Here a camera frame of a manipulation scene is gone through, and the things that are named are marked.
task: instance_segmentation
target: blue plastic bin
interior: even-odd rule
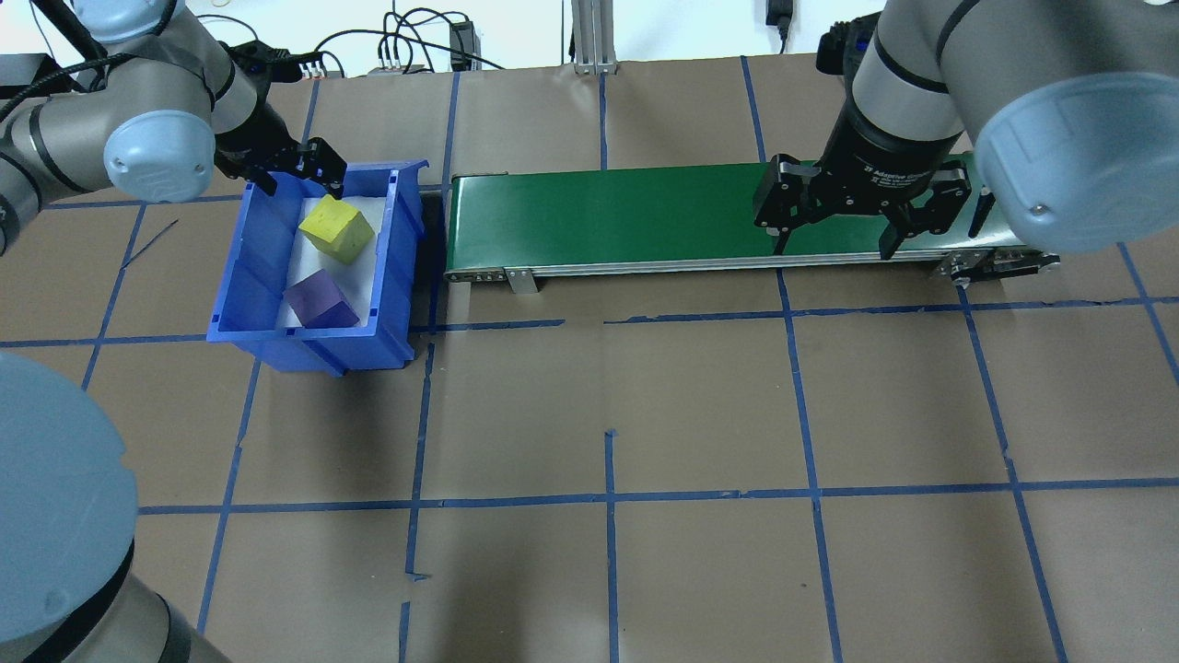
[[[206,339],[233,343],[276,370],[347,370],[401,368],[414,359],[409,346],[409,302],[417,243],[426,235],[417,171],[424,160],[350,164],[345,196],[384,196],[384,216],[376,237],[373,308],[368,324],[338,329],[275,329],[288,263],[305,198],[323,189],[285,173],[274,196],[250,184],[242,196],[237,229]]]

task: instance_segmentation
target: purple foam cube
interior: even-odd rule
[[[340,285],[323,269],[288,288],[283,297],[308,329],[353,327],[361,320]]]

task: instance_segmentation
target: electrical wire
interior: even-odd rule
[[[416,26],[410,25],[409,22],[407,22],[407,19],[408,19],[409,14],[411,14],[411,13],[414,13],[416,11],[417,9],[413,9],[413,11],[410,11],[407,14],[397,14],[396,12],[388,12],[388,13],[384,14],[384,20],[381,22],[381,28],[384,32],[389,32],[389,17],[394,17],[394,18],[397,19],[397,27],[394,29],[395,34],[401,34],[401,27],[404,25],[404,26],[409,27],[410,31],[413,31],[414,37],[416,37],[417,40],[421,42],[422,33],[417,32],[417,27]],[[389,44],[388,39],[389,39],[388,37],[381,38],[381,45],[378,46],[378,47],[384,47],[386,48],[386,57],[388,57],[388,54],[389,54],[389,51],[388,51],[388,44]],[[430,58],[430,52],[427,51],[426,47],[423,46],[422,47],[422,53],[426,55],[426,68],[428,68],[430,71],[434,71],[434,60]],[[394,42],[393,42],[393,54],[397,59],[401,59],[401,54],[397,53],[397,41],[396,40],[394,40]],[[414,46],[413,45],[409,46],[409,61],[410,63],[414,61]],[[404,73],[408,73],[408,72],[409,72],[409,65],[406,65]]]
[[[176,11],[177,0],[167,0],[167,5],[164,7],[164,15],[160,17],[159,22],[156,24],[150,32],[152,37],[159,37],[167,29],[167,24],[172,20],[172,12]],[[26,99],[33,97],[39,91],[44,90],[50,84],[60,80],[61,78],[75,74],[78,72],[84,72],[87,70],[101,68],[101,67],[117,67],[124,63],[129,63],[136,59],[136,55],[130,53],[116,53],[113,55],[107,55],[105,58],[99,58],[97,60],[86,60],[85,63],[79,63],[77,65],[71,65],[64,70],[58,70],[51,74],[42,76],[41,78],[34,80],[33,83],[25,86],[24,90],[18,92],[8,99],[8,101],[0,107],[0,125],[4,124],[8,116],[17,110],[17,106],[25,103]]]
[[[28,0],[28,12],[33,14],[33,25],[37,26],[37,32],[41,33],[41,39],[45,40],[45,47],[50,50],[50,57],[57,61],[58,57],[53,52],[53,45],[50,44],[50,38],[45,35],[45,28],[41,27],[41,19],[37,18],[37,7],[33,7],[33,0]]]
[[[340,61],[340,58],[337,58],[335,53],[331,51],[321,51],[320,57],[322,58],[323,55],[331,55],[331,59],[336,61],[336,66],[340,67],[340,78],[348,78],[348,74],[344,73],[343,63]]]
[[[323,50],[324,44],[331,41],[332,39],[338,39],[341,37],[344,37],[345,34],[381,34],[381,35],[386,35],[386,34],[389,34],[389,33],[380,31],[380,29],[368,29],[368,28],[362,28],[362,27],[357,27],[357,28],[353,28],[353,29],[342,29],[340,32],[329,34],[328,37],[323,38],[323,40],[321,40],[320,44],[316,45],[315,51],[318,52],[318,51]],[[493,67],[493,68],[498,68],[498,70],[502,70],[503,68],[500,65],[496,65],[495,63],[493,63],[493,61],[490,61],[490,60],[488,60],[486,58],[481,58],[481,57],[479,57],[479,55],[476,55],[474,53],[467,53],[465,51],[459,51],[456,48],[450,48],[450,47],[447,47],[447,46],[442,46],[441,44],[434,44],[432,41],[422,41],[420,39],[414,39],[411,37],[406,37],[404,34],[397,35],[397,38],[399,39],[404,39],[406,41],[411,41],[414,44],[421,44],[422,46],[429,46],[432,48],[437,48],[440,51],[446,51],[447,53],[455,53],[457,55],[463,55],[466,58],[475,60],[476,63],[483,63],[485,65],[487,65],[489,67]]]
[[[462,34],[459,32],[459,28],[455,27],[454,21],[450,20],[450,14],[453,14],[453,15],[460,15],[460,17],[462,17],[463,21],[468,21],[468,22],[470,21],[470,17],[468,17],[467,14],[465,14],[462,12],[437,12],[437,11],[430,9],[428,7],[415,7],[415,8],[410,9],[410,11],[406,12],[404,19],[408,21],[409,17],[411,17],[413,14],[416,14],[417,12],[428,13],[428,14],[430,14],[430,18],[428,18],[428,19],[426,19],[423,21],[419,21],[416,24],[407,24],[407,25],[419,26],[419,25],[426,25],[426,24],[428,24],[430,21],[434,21],[434,20],[446,21],[446,25],[448,25],[450,27],[450,32],[459,39],[459,50],[463,51],[463,52],[467,51],[467,45],[462,42]]]
[[[242,19],[235,19],[233,17],[226,17],[225,14],[197,14],[197,18],[198,19],[220,19],[220,20],[224,20],[224,21],[235,22],[235,24],[244,27],[245,29],[249,29],[250,34],[253,35],[253,40],[255,41],[259,41],[259,39],[258,39],[258,31],[253,29],[253,26],[251,26],[250,24],[243,21]]]

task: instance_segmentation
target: white wall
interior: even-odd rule
[[[251,24],[271,46],[291,52],[315,47],[320,39],[347,28],[378,29],[389,0],[189,0],[193,13],[220,13]],[[819,37],[836,20],[880,11],[884,0],[796,0],[795,22],[786,51],[814,52]],[[399,11],[419,6],[401,0]],[[483,57],[506,67],[551,66],[565,61],[572,19],[568,0],[448,0],[432,8],[468,13],[482,39]],[[615,0],[617,52],[623,60],[719,58],[777,53],[775,28],[763,25],[765,0]],[[27,0],[0,4],[0,52],[42,52]],[[565,14],[565,31],[561,18]],[[80,60],[53,26],[41,20],[62,64]],[[249,32],[225,21],[210,21],[215,37],[229,44],[250,39]],[[427,41],[448,44],[443,25],[420,28]],[[349,76],[377,66],[377,35],[349,35],[327,48],[344,61]],[[447,68],[447,54],[435,52],[435,64]]]

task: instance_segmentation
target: green conveyor belt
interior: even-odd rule
[[[946,235],[904,243],[895,260],[936,260],[951,249],[1015,247],[999,208],[969,239],[975,193]],[[500,268],[536,275],[869,262],[883,217],[832,217],[796,230],[785,256],[753,227],[764,164],[499,175],[454,183],[447,271],[452,280]]]

